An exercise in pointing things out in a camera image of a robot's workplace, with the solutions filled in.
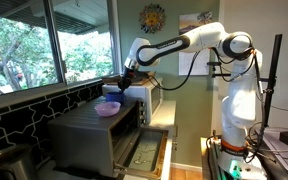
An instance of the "robotic arm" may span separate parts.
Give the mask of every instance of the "robotic arm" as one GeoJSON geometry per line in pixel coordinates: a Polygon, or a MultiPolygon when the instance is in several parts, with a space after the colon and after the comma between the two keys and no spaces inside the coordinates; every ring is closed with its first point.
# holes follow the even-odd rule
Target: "robotic arm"
{"type": "Polygon", "coordinates": [[[255,121],[256,72],[261,66],[262,56],[254,49],[250,35],[245,32],[226,33],[222,24],[215,22],[156,45],[137,38],[125,61],[124,74],[118,86],[122,92],[127,89],[140,65],[156,65],[160,57],[177,51],[191,53],[207,48],[212,48],[219,57],[236,60],[232,61],[229,95],[223,100],[222,153],[218,160],[218,165],[229,172],[232,161],[243,161],[246,128],[255,121]]]}
{"type": "Polygon", "coordinates": [[[127,89],[140,65],[157,65],[160,57],[173,52],[191,53],[207,48],[215,48],[222,57],[244,60],[251,54],[252,39],[244,32],[228,34],[218,22],[200,26],[156,45],[151,45],[146,39],[136,38],[125,61],[123,77],[118,86],[122,92],[127,89]]]}

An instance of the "counter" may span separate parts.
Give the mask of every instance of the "counter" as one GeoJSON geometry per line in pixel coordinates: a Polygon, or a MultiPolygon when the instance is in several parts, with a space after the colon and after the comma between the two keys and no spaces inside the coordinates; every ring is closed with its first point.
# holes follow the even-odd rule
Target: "counter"
{"type": "MultiPolygon", "coordinates": [[[[157,112],[153,115],[151,123],[145,127],[168,130],[167,144],[164,156],[163,171],[161,175],[162,180],[168,180],[171,165],[172,153],[172,140],[174,134],[174,121],[175,121],[175,101],[163,101],[157,112]]],[[[54,161],[46,163],[39,171],[40,180],[86,180],[67,173],[53,170],[55,167],[54,161]]],[[[145,180],[145,178],[126,175],[124,180],[145,180]]]]}

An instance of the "floor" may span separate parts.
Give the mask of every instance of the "floor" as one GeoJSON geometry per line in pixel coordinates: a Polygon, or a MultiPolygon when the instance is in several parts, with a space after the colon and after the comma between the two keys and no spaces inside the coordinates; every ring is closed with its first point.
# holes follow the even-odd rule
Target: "floor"
{"type": "Polygon", "coordinates": [[[202,180],[202,172],[188,171],[171,167],[170,180],[202,180]]]}

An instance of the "green wall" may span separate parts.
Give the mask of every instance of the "green wall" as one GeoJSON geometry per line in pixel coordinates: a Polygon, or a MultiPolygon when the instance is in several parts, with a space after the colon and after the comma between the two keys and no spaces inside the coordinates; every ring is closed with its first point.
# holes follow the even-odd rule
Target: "green wall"
{"type": "MultiPolygon", "coordinates": [[[[219,0],[117,0],[117,5],[123,62],[137,37],[157,44],[178,36],[179,15],[212,11],[213,22],[218,20],[219,15],[219,0]],[[139,14],[144,6],[151,3],[165,9],[166,23],[161,31],[146,34],[140,28],[139,14]]],[[[184,80],[183,76],[178,75],[178,53],[162,57],[158,66],[141,67],[140,70],[156,71],[168,88],[184,80]]],[[[201,166],[200,137],[208,137],[211,132],[212,88],[211,77],[192,76],[182,88],[164,92],[165,100],[176,101],[178,150],[172,152],[173,163],[201,166]]]]}

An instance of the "framed picture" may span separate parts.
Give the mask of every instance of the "framed picture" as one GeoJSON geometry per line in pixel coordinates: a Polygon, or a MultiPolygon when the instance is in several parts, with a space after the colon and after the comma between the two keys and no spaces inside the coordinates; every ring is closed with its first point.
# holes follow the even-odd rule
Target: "framed picture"
{"type": "MultiPolygon", "coordinates": [[[[180,15],[179,34],[184,34],[204,24],[212,22],[212,12],[180,15]]],[[[187,75],[195,53],[179,52],[179,75],[187,75]]],[[[202,50],[194,62],[191,75],[208,75],[207,62],[210,59],[210,50],[202,50]]]]}

